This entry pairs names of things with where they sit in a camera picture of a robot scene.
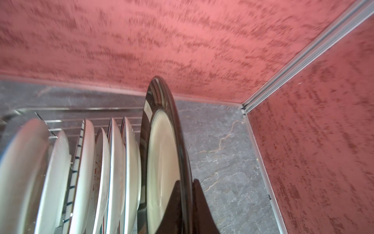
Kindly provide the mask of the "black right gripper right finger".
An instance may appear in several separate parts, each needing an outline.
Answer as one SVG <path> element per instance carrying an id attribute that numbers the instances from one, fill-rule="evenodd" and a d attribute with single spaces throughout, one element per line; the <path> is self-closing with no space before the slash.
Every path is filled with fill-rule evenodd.
<path id="1" fill-rule="evenodd" d="M 210 209 L 208 207 L 200 181 L 193 181 L 193 233 L 219 234 Z"/>

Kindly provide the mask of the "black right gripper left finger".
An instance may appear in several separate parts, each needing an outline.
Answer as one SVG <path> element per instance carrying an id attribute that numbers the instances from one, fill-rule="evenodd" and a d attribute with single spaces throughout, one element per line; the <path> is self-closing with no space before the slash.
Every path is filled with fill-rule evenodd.
<path id="1" fill-rule="evenodd" d="M 176 181 L 156 234 L 182 233 L 182 208 L 181 208 L 180 181 Z"/>

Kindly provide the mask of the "brown rimmed cream plate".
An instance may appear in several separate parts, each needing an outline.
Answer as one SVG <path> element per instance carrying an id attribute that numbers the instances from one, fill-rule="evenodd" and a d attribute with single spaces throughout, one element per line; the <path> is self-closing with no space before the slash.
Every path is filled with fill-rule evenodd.
<path id="1" fill-rule="evenodd" d="M 141 199 L 137 211 L 140 234 L 155 234 L 176 192 L 178 223 L 169 233 L 193 232 L 191 166 L 175 100 L 166 81 L 155 76 L 147 89 L 140 133 Z"/>

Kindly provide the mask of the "white sunburst pattern plate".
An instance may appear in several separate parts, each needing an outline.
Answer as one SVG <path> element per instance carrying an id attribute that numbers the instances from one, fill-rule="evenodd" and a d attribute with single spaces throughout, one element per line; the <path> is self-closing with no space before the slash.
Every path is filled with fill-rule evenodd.
<path id="1" fill-rule="evenodd" d="M 122 234 L 125 203 L 125 156 L 120 129 L 115 119 L 111 119 L 108 129 L 111 153 L 110 186 L 106 218 L 107 234 Z"/>

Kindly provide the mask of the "white blue striped plate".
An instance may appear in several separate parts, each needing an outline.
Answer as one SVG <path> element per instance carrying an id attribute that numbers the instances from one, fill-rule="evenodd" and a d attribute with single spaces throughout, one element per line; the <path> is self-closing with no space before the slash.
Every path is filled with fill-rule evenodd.
<path id="1" fill-rule="evenodd" d="M 110 146 L 107 134 L 99 129 L 94 146 L 94 177 L 90 191 L 90 202 L 86 234 L 104 234 L 106 232 L 108 215 L 108 198 L 110 187 Z"/>

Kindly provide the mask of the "white red rimmed plate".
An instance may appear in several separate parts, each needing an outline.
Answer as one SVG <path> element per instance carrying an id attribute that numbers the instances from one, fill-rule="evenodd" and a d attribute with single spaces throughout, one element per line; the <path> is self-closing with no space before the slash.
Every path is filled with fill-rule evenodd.
<path id="1" fill-rule="evenodd" d="M 94 127 L 91 121 L 82 121 L 76 146 L 68 199 L 62 226 L 64 234 L 83 234 L 90 209 L 94 168 Z"/>

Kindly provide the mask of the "white plate blue rim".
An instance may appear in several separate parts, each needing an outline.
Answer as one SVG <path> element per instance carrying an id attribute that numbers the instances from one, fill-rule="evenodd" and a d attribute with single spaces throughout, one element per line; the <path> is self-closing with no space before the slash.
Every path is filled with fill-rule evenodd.
<path id="1" fill-rule="evenodd" d="M 64 131 L 60 131 L 51 153 L 45 177 L 35 227 L 36 234 L 53 234 L 60 224 L 70 164 L 68 138 Z"/>

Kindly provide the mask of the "white rear sunburst plate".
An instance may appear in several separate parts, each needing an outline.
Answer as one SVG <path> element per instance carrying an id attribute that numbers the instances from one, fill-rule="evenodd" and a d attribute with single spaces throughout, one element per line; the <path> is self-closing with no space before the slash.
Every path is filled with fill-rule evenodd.
<path id="1" fill-rule="evenodd" d="M 13 137 L 1 159 L 1 233 L 35 229 L 46 171 L 49 130 L 29 120 Z"/>

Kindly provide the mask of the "aluminium right corner post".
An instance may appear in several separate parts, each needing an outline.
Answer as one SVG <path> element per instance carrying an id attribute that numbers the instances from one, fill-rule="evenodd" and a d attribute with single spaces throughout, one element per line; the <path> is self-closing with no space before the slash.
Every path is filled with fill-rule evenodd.
<path id="1" fill-rule="evenodd" d="M 301 50 L 289 63 L 278 71 L 259 90 L 249 97 L 242 107 L 246 115 L 276 90 L 320 57 L 333 45 L 347 36 L 374 14 L 373 1 L 355 1 L 346 11 L 324 29 L 312 42 Z"/>

